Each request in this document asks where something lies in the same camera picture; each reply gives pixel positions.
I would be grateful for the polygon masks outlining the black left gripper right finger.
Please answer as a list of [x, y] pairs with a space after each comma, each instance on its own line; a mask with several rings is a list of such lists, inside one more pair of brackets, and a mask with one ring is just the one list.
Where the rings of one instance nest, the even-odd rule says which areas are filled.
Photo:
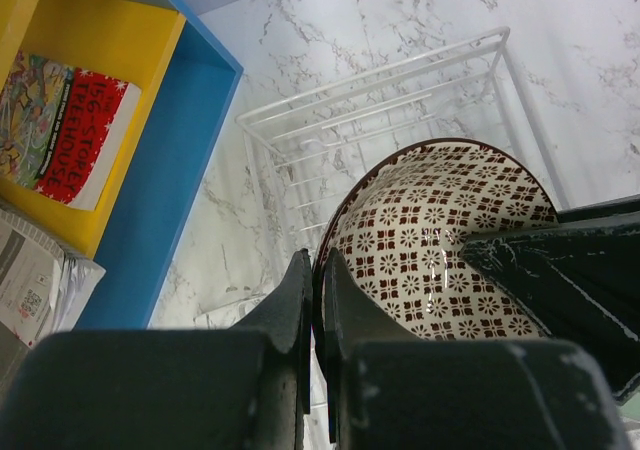
[[340, 449], [626, 449], [596, 361], [556, 340], [426, 341], [323, 272], [330, 440]]

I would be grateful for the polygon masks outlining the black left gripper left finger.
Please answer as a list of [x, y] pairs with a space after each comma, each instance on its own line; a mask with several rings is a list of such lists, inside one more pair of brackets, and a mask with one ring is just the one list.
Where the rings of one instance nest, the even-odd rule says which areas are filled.
[[310, 411], [311, 265], [217, 330], [56, 333], [1, 407], [5, 449], [299, 449]]

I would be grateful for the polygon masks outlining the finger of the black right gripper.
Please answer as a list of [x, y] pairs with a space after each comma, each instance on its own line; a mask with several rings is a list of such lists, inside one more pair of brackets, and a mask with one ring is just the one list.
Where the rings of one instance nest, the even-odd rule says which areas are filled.
[[582, 347], [614, 398], [639, 389], [639, 226], [564, 226], [467, 240], [462, 258], [549, 338]]
[[569, 224], [583, 220], [625, 215], [628, 213], [638, 212], [639, 209], [640, 196], [632, 195], [597, 204], [563, 210], [558, 213], [557, 219], [560, 224]]

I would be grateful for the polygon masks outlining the purple scale pattern bowl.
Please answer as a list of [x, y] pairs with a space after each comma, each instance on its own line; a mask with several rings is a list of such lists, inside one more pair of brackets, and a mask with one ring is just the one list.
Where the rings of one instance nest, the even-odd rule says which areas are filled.
[[313, 272], [338, 250], [361, 291], [427, 340], [536, 339], [542, 330], [462, 258], [475, 234], [551, 227], [543, 186], [502, 150], [436, 139], [380, 162], [327, 224]]

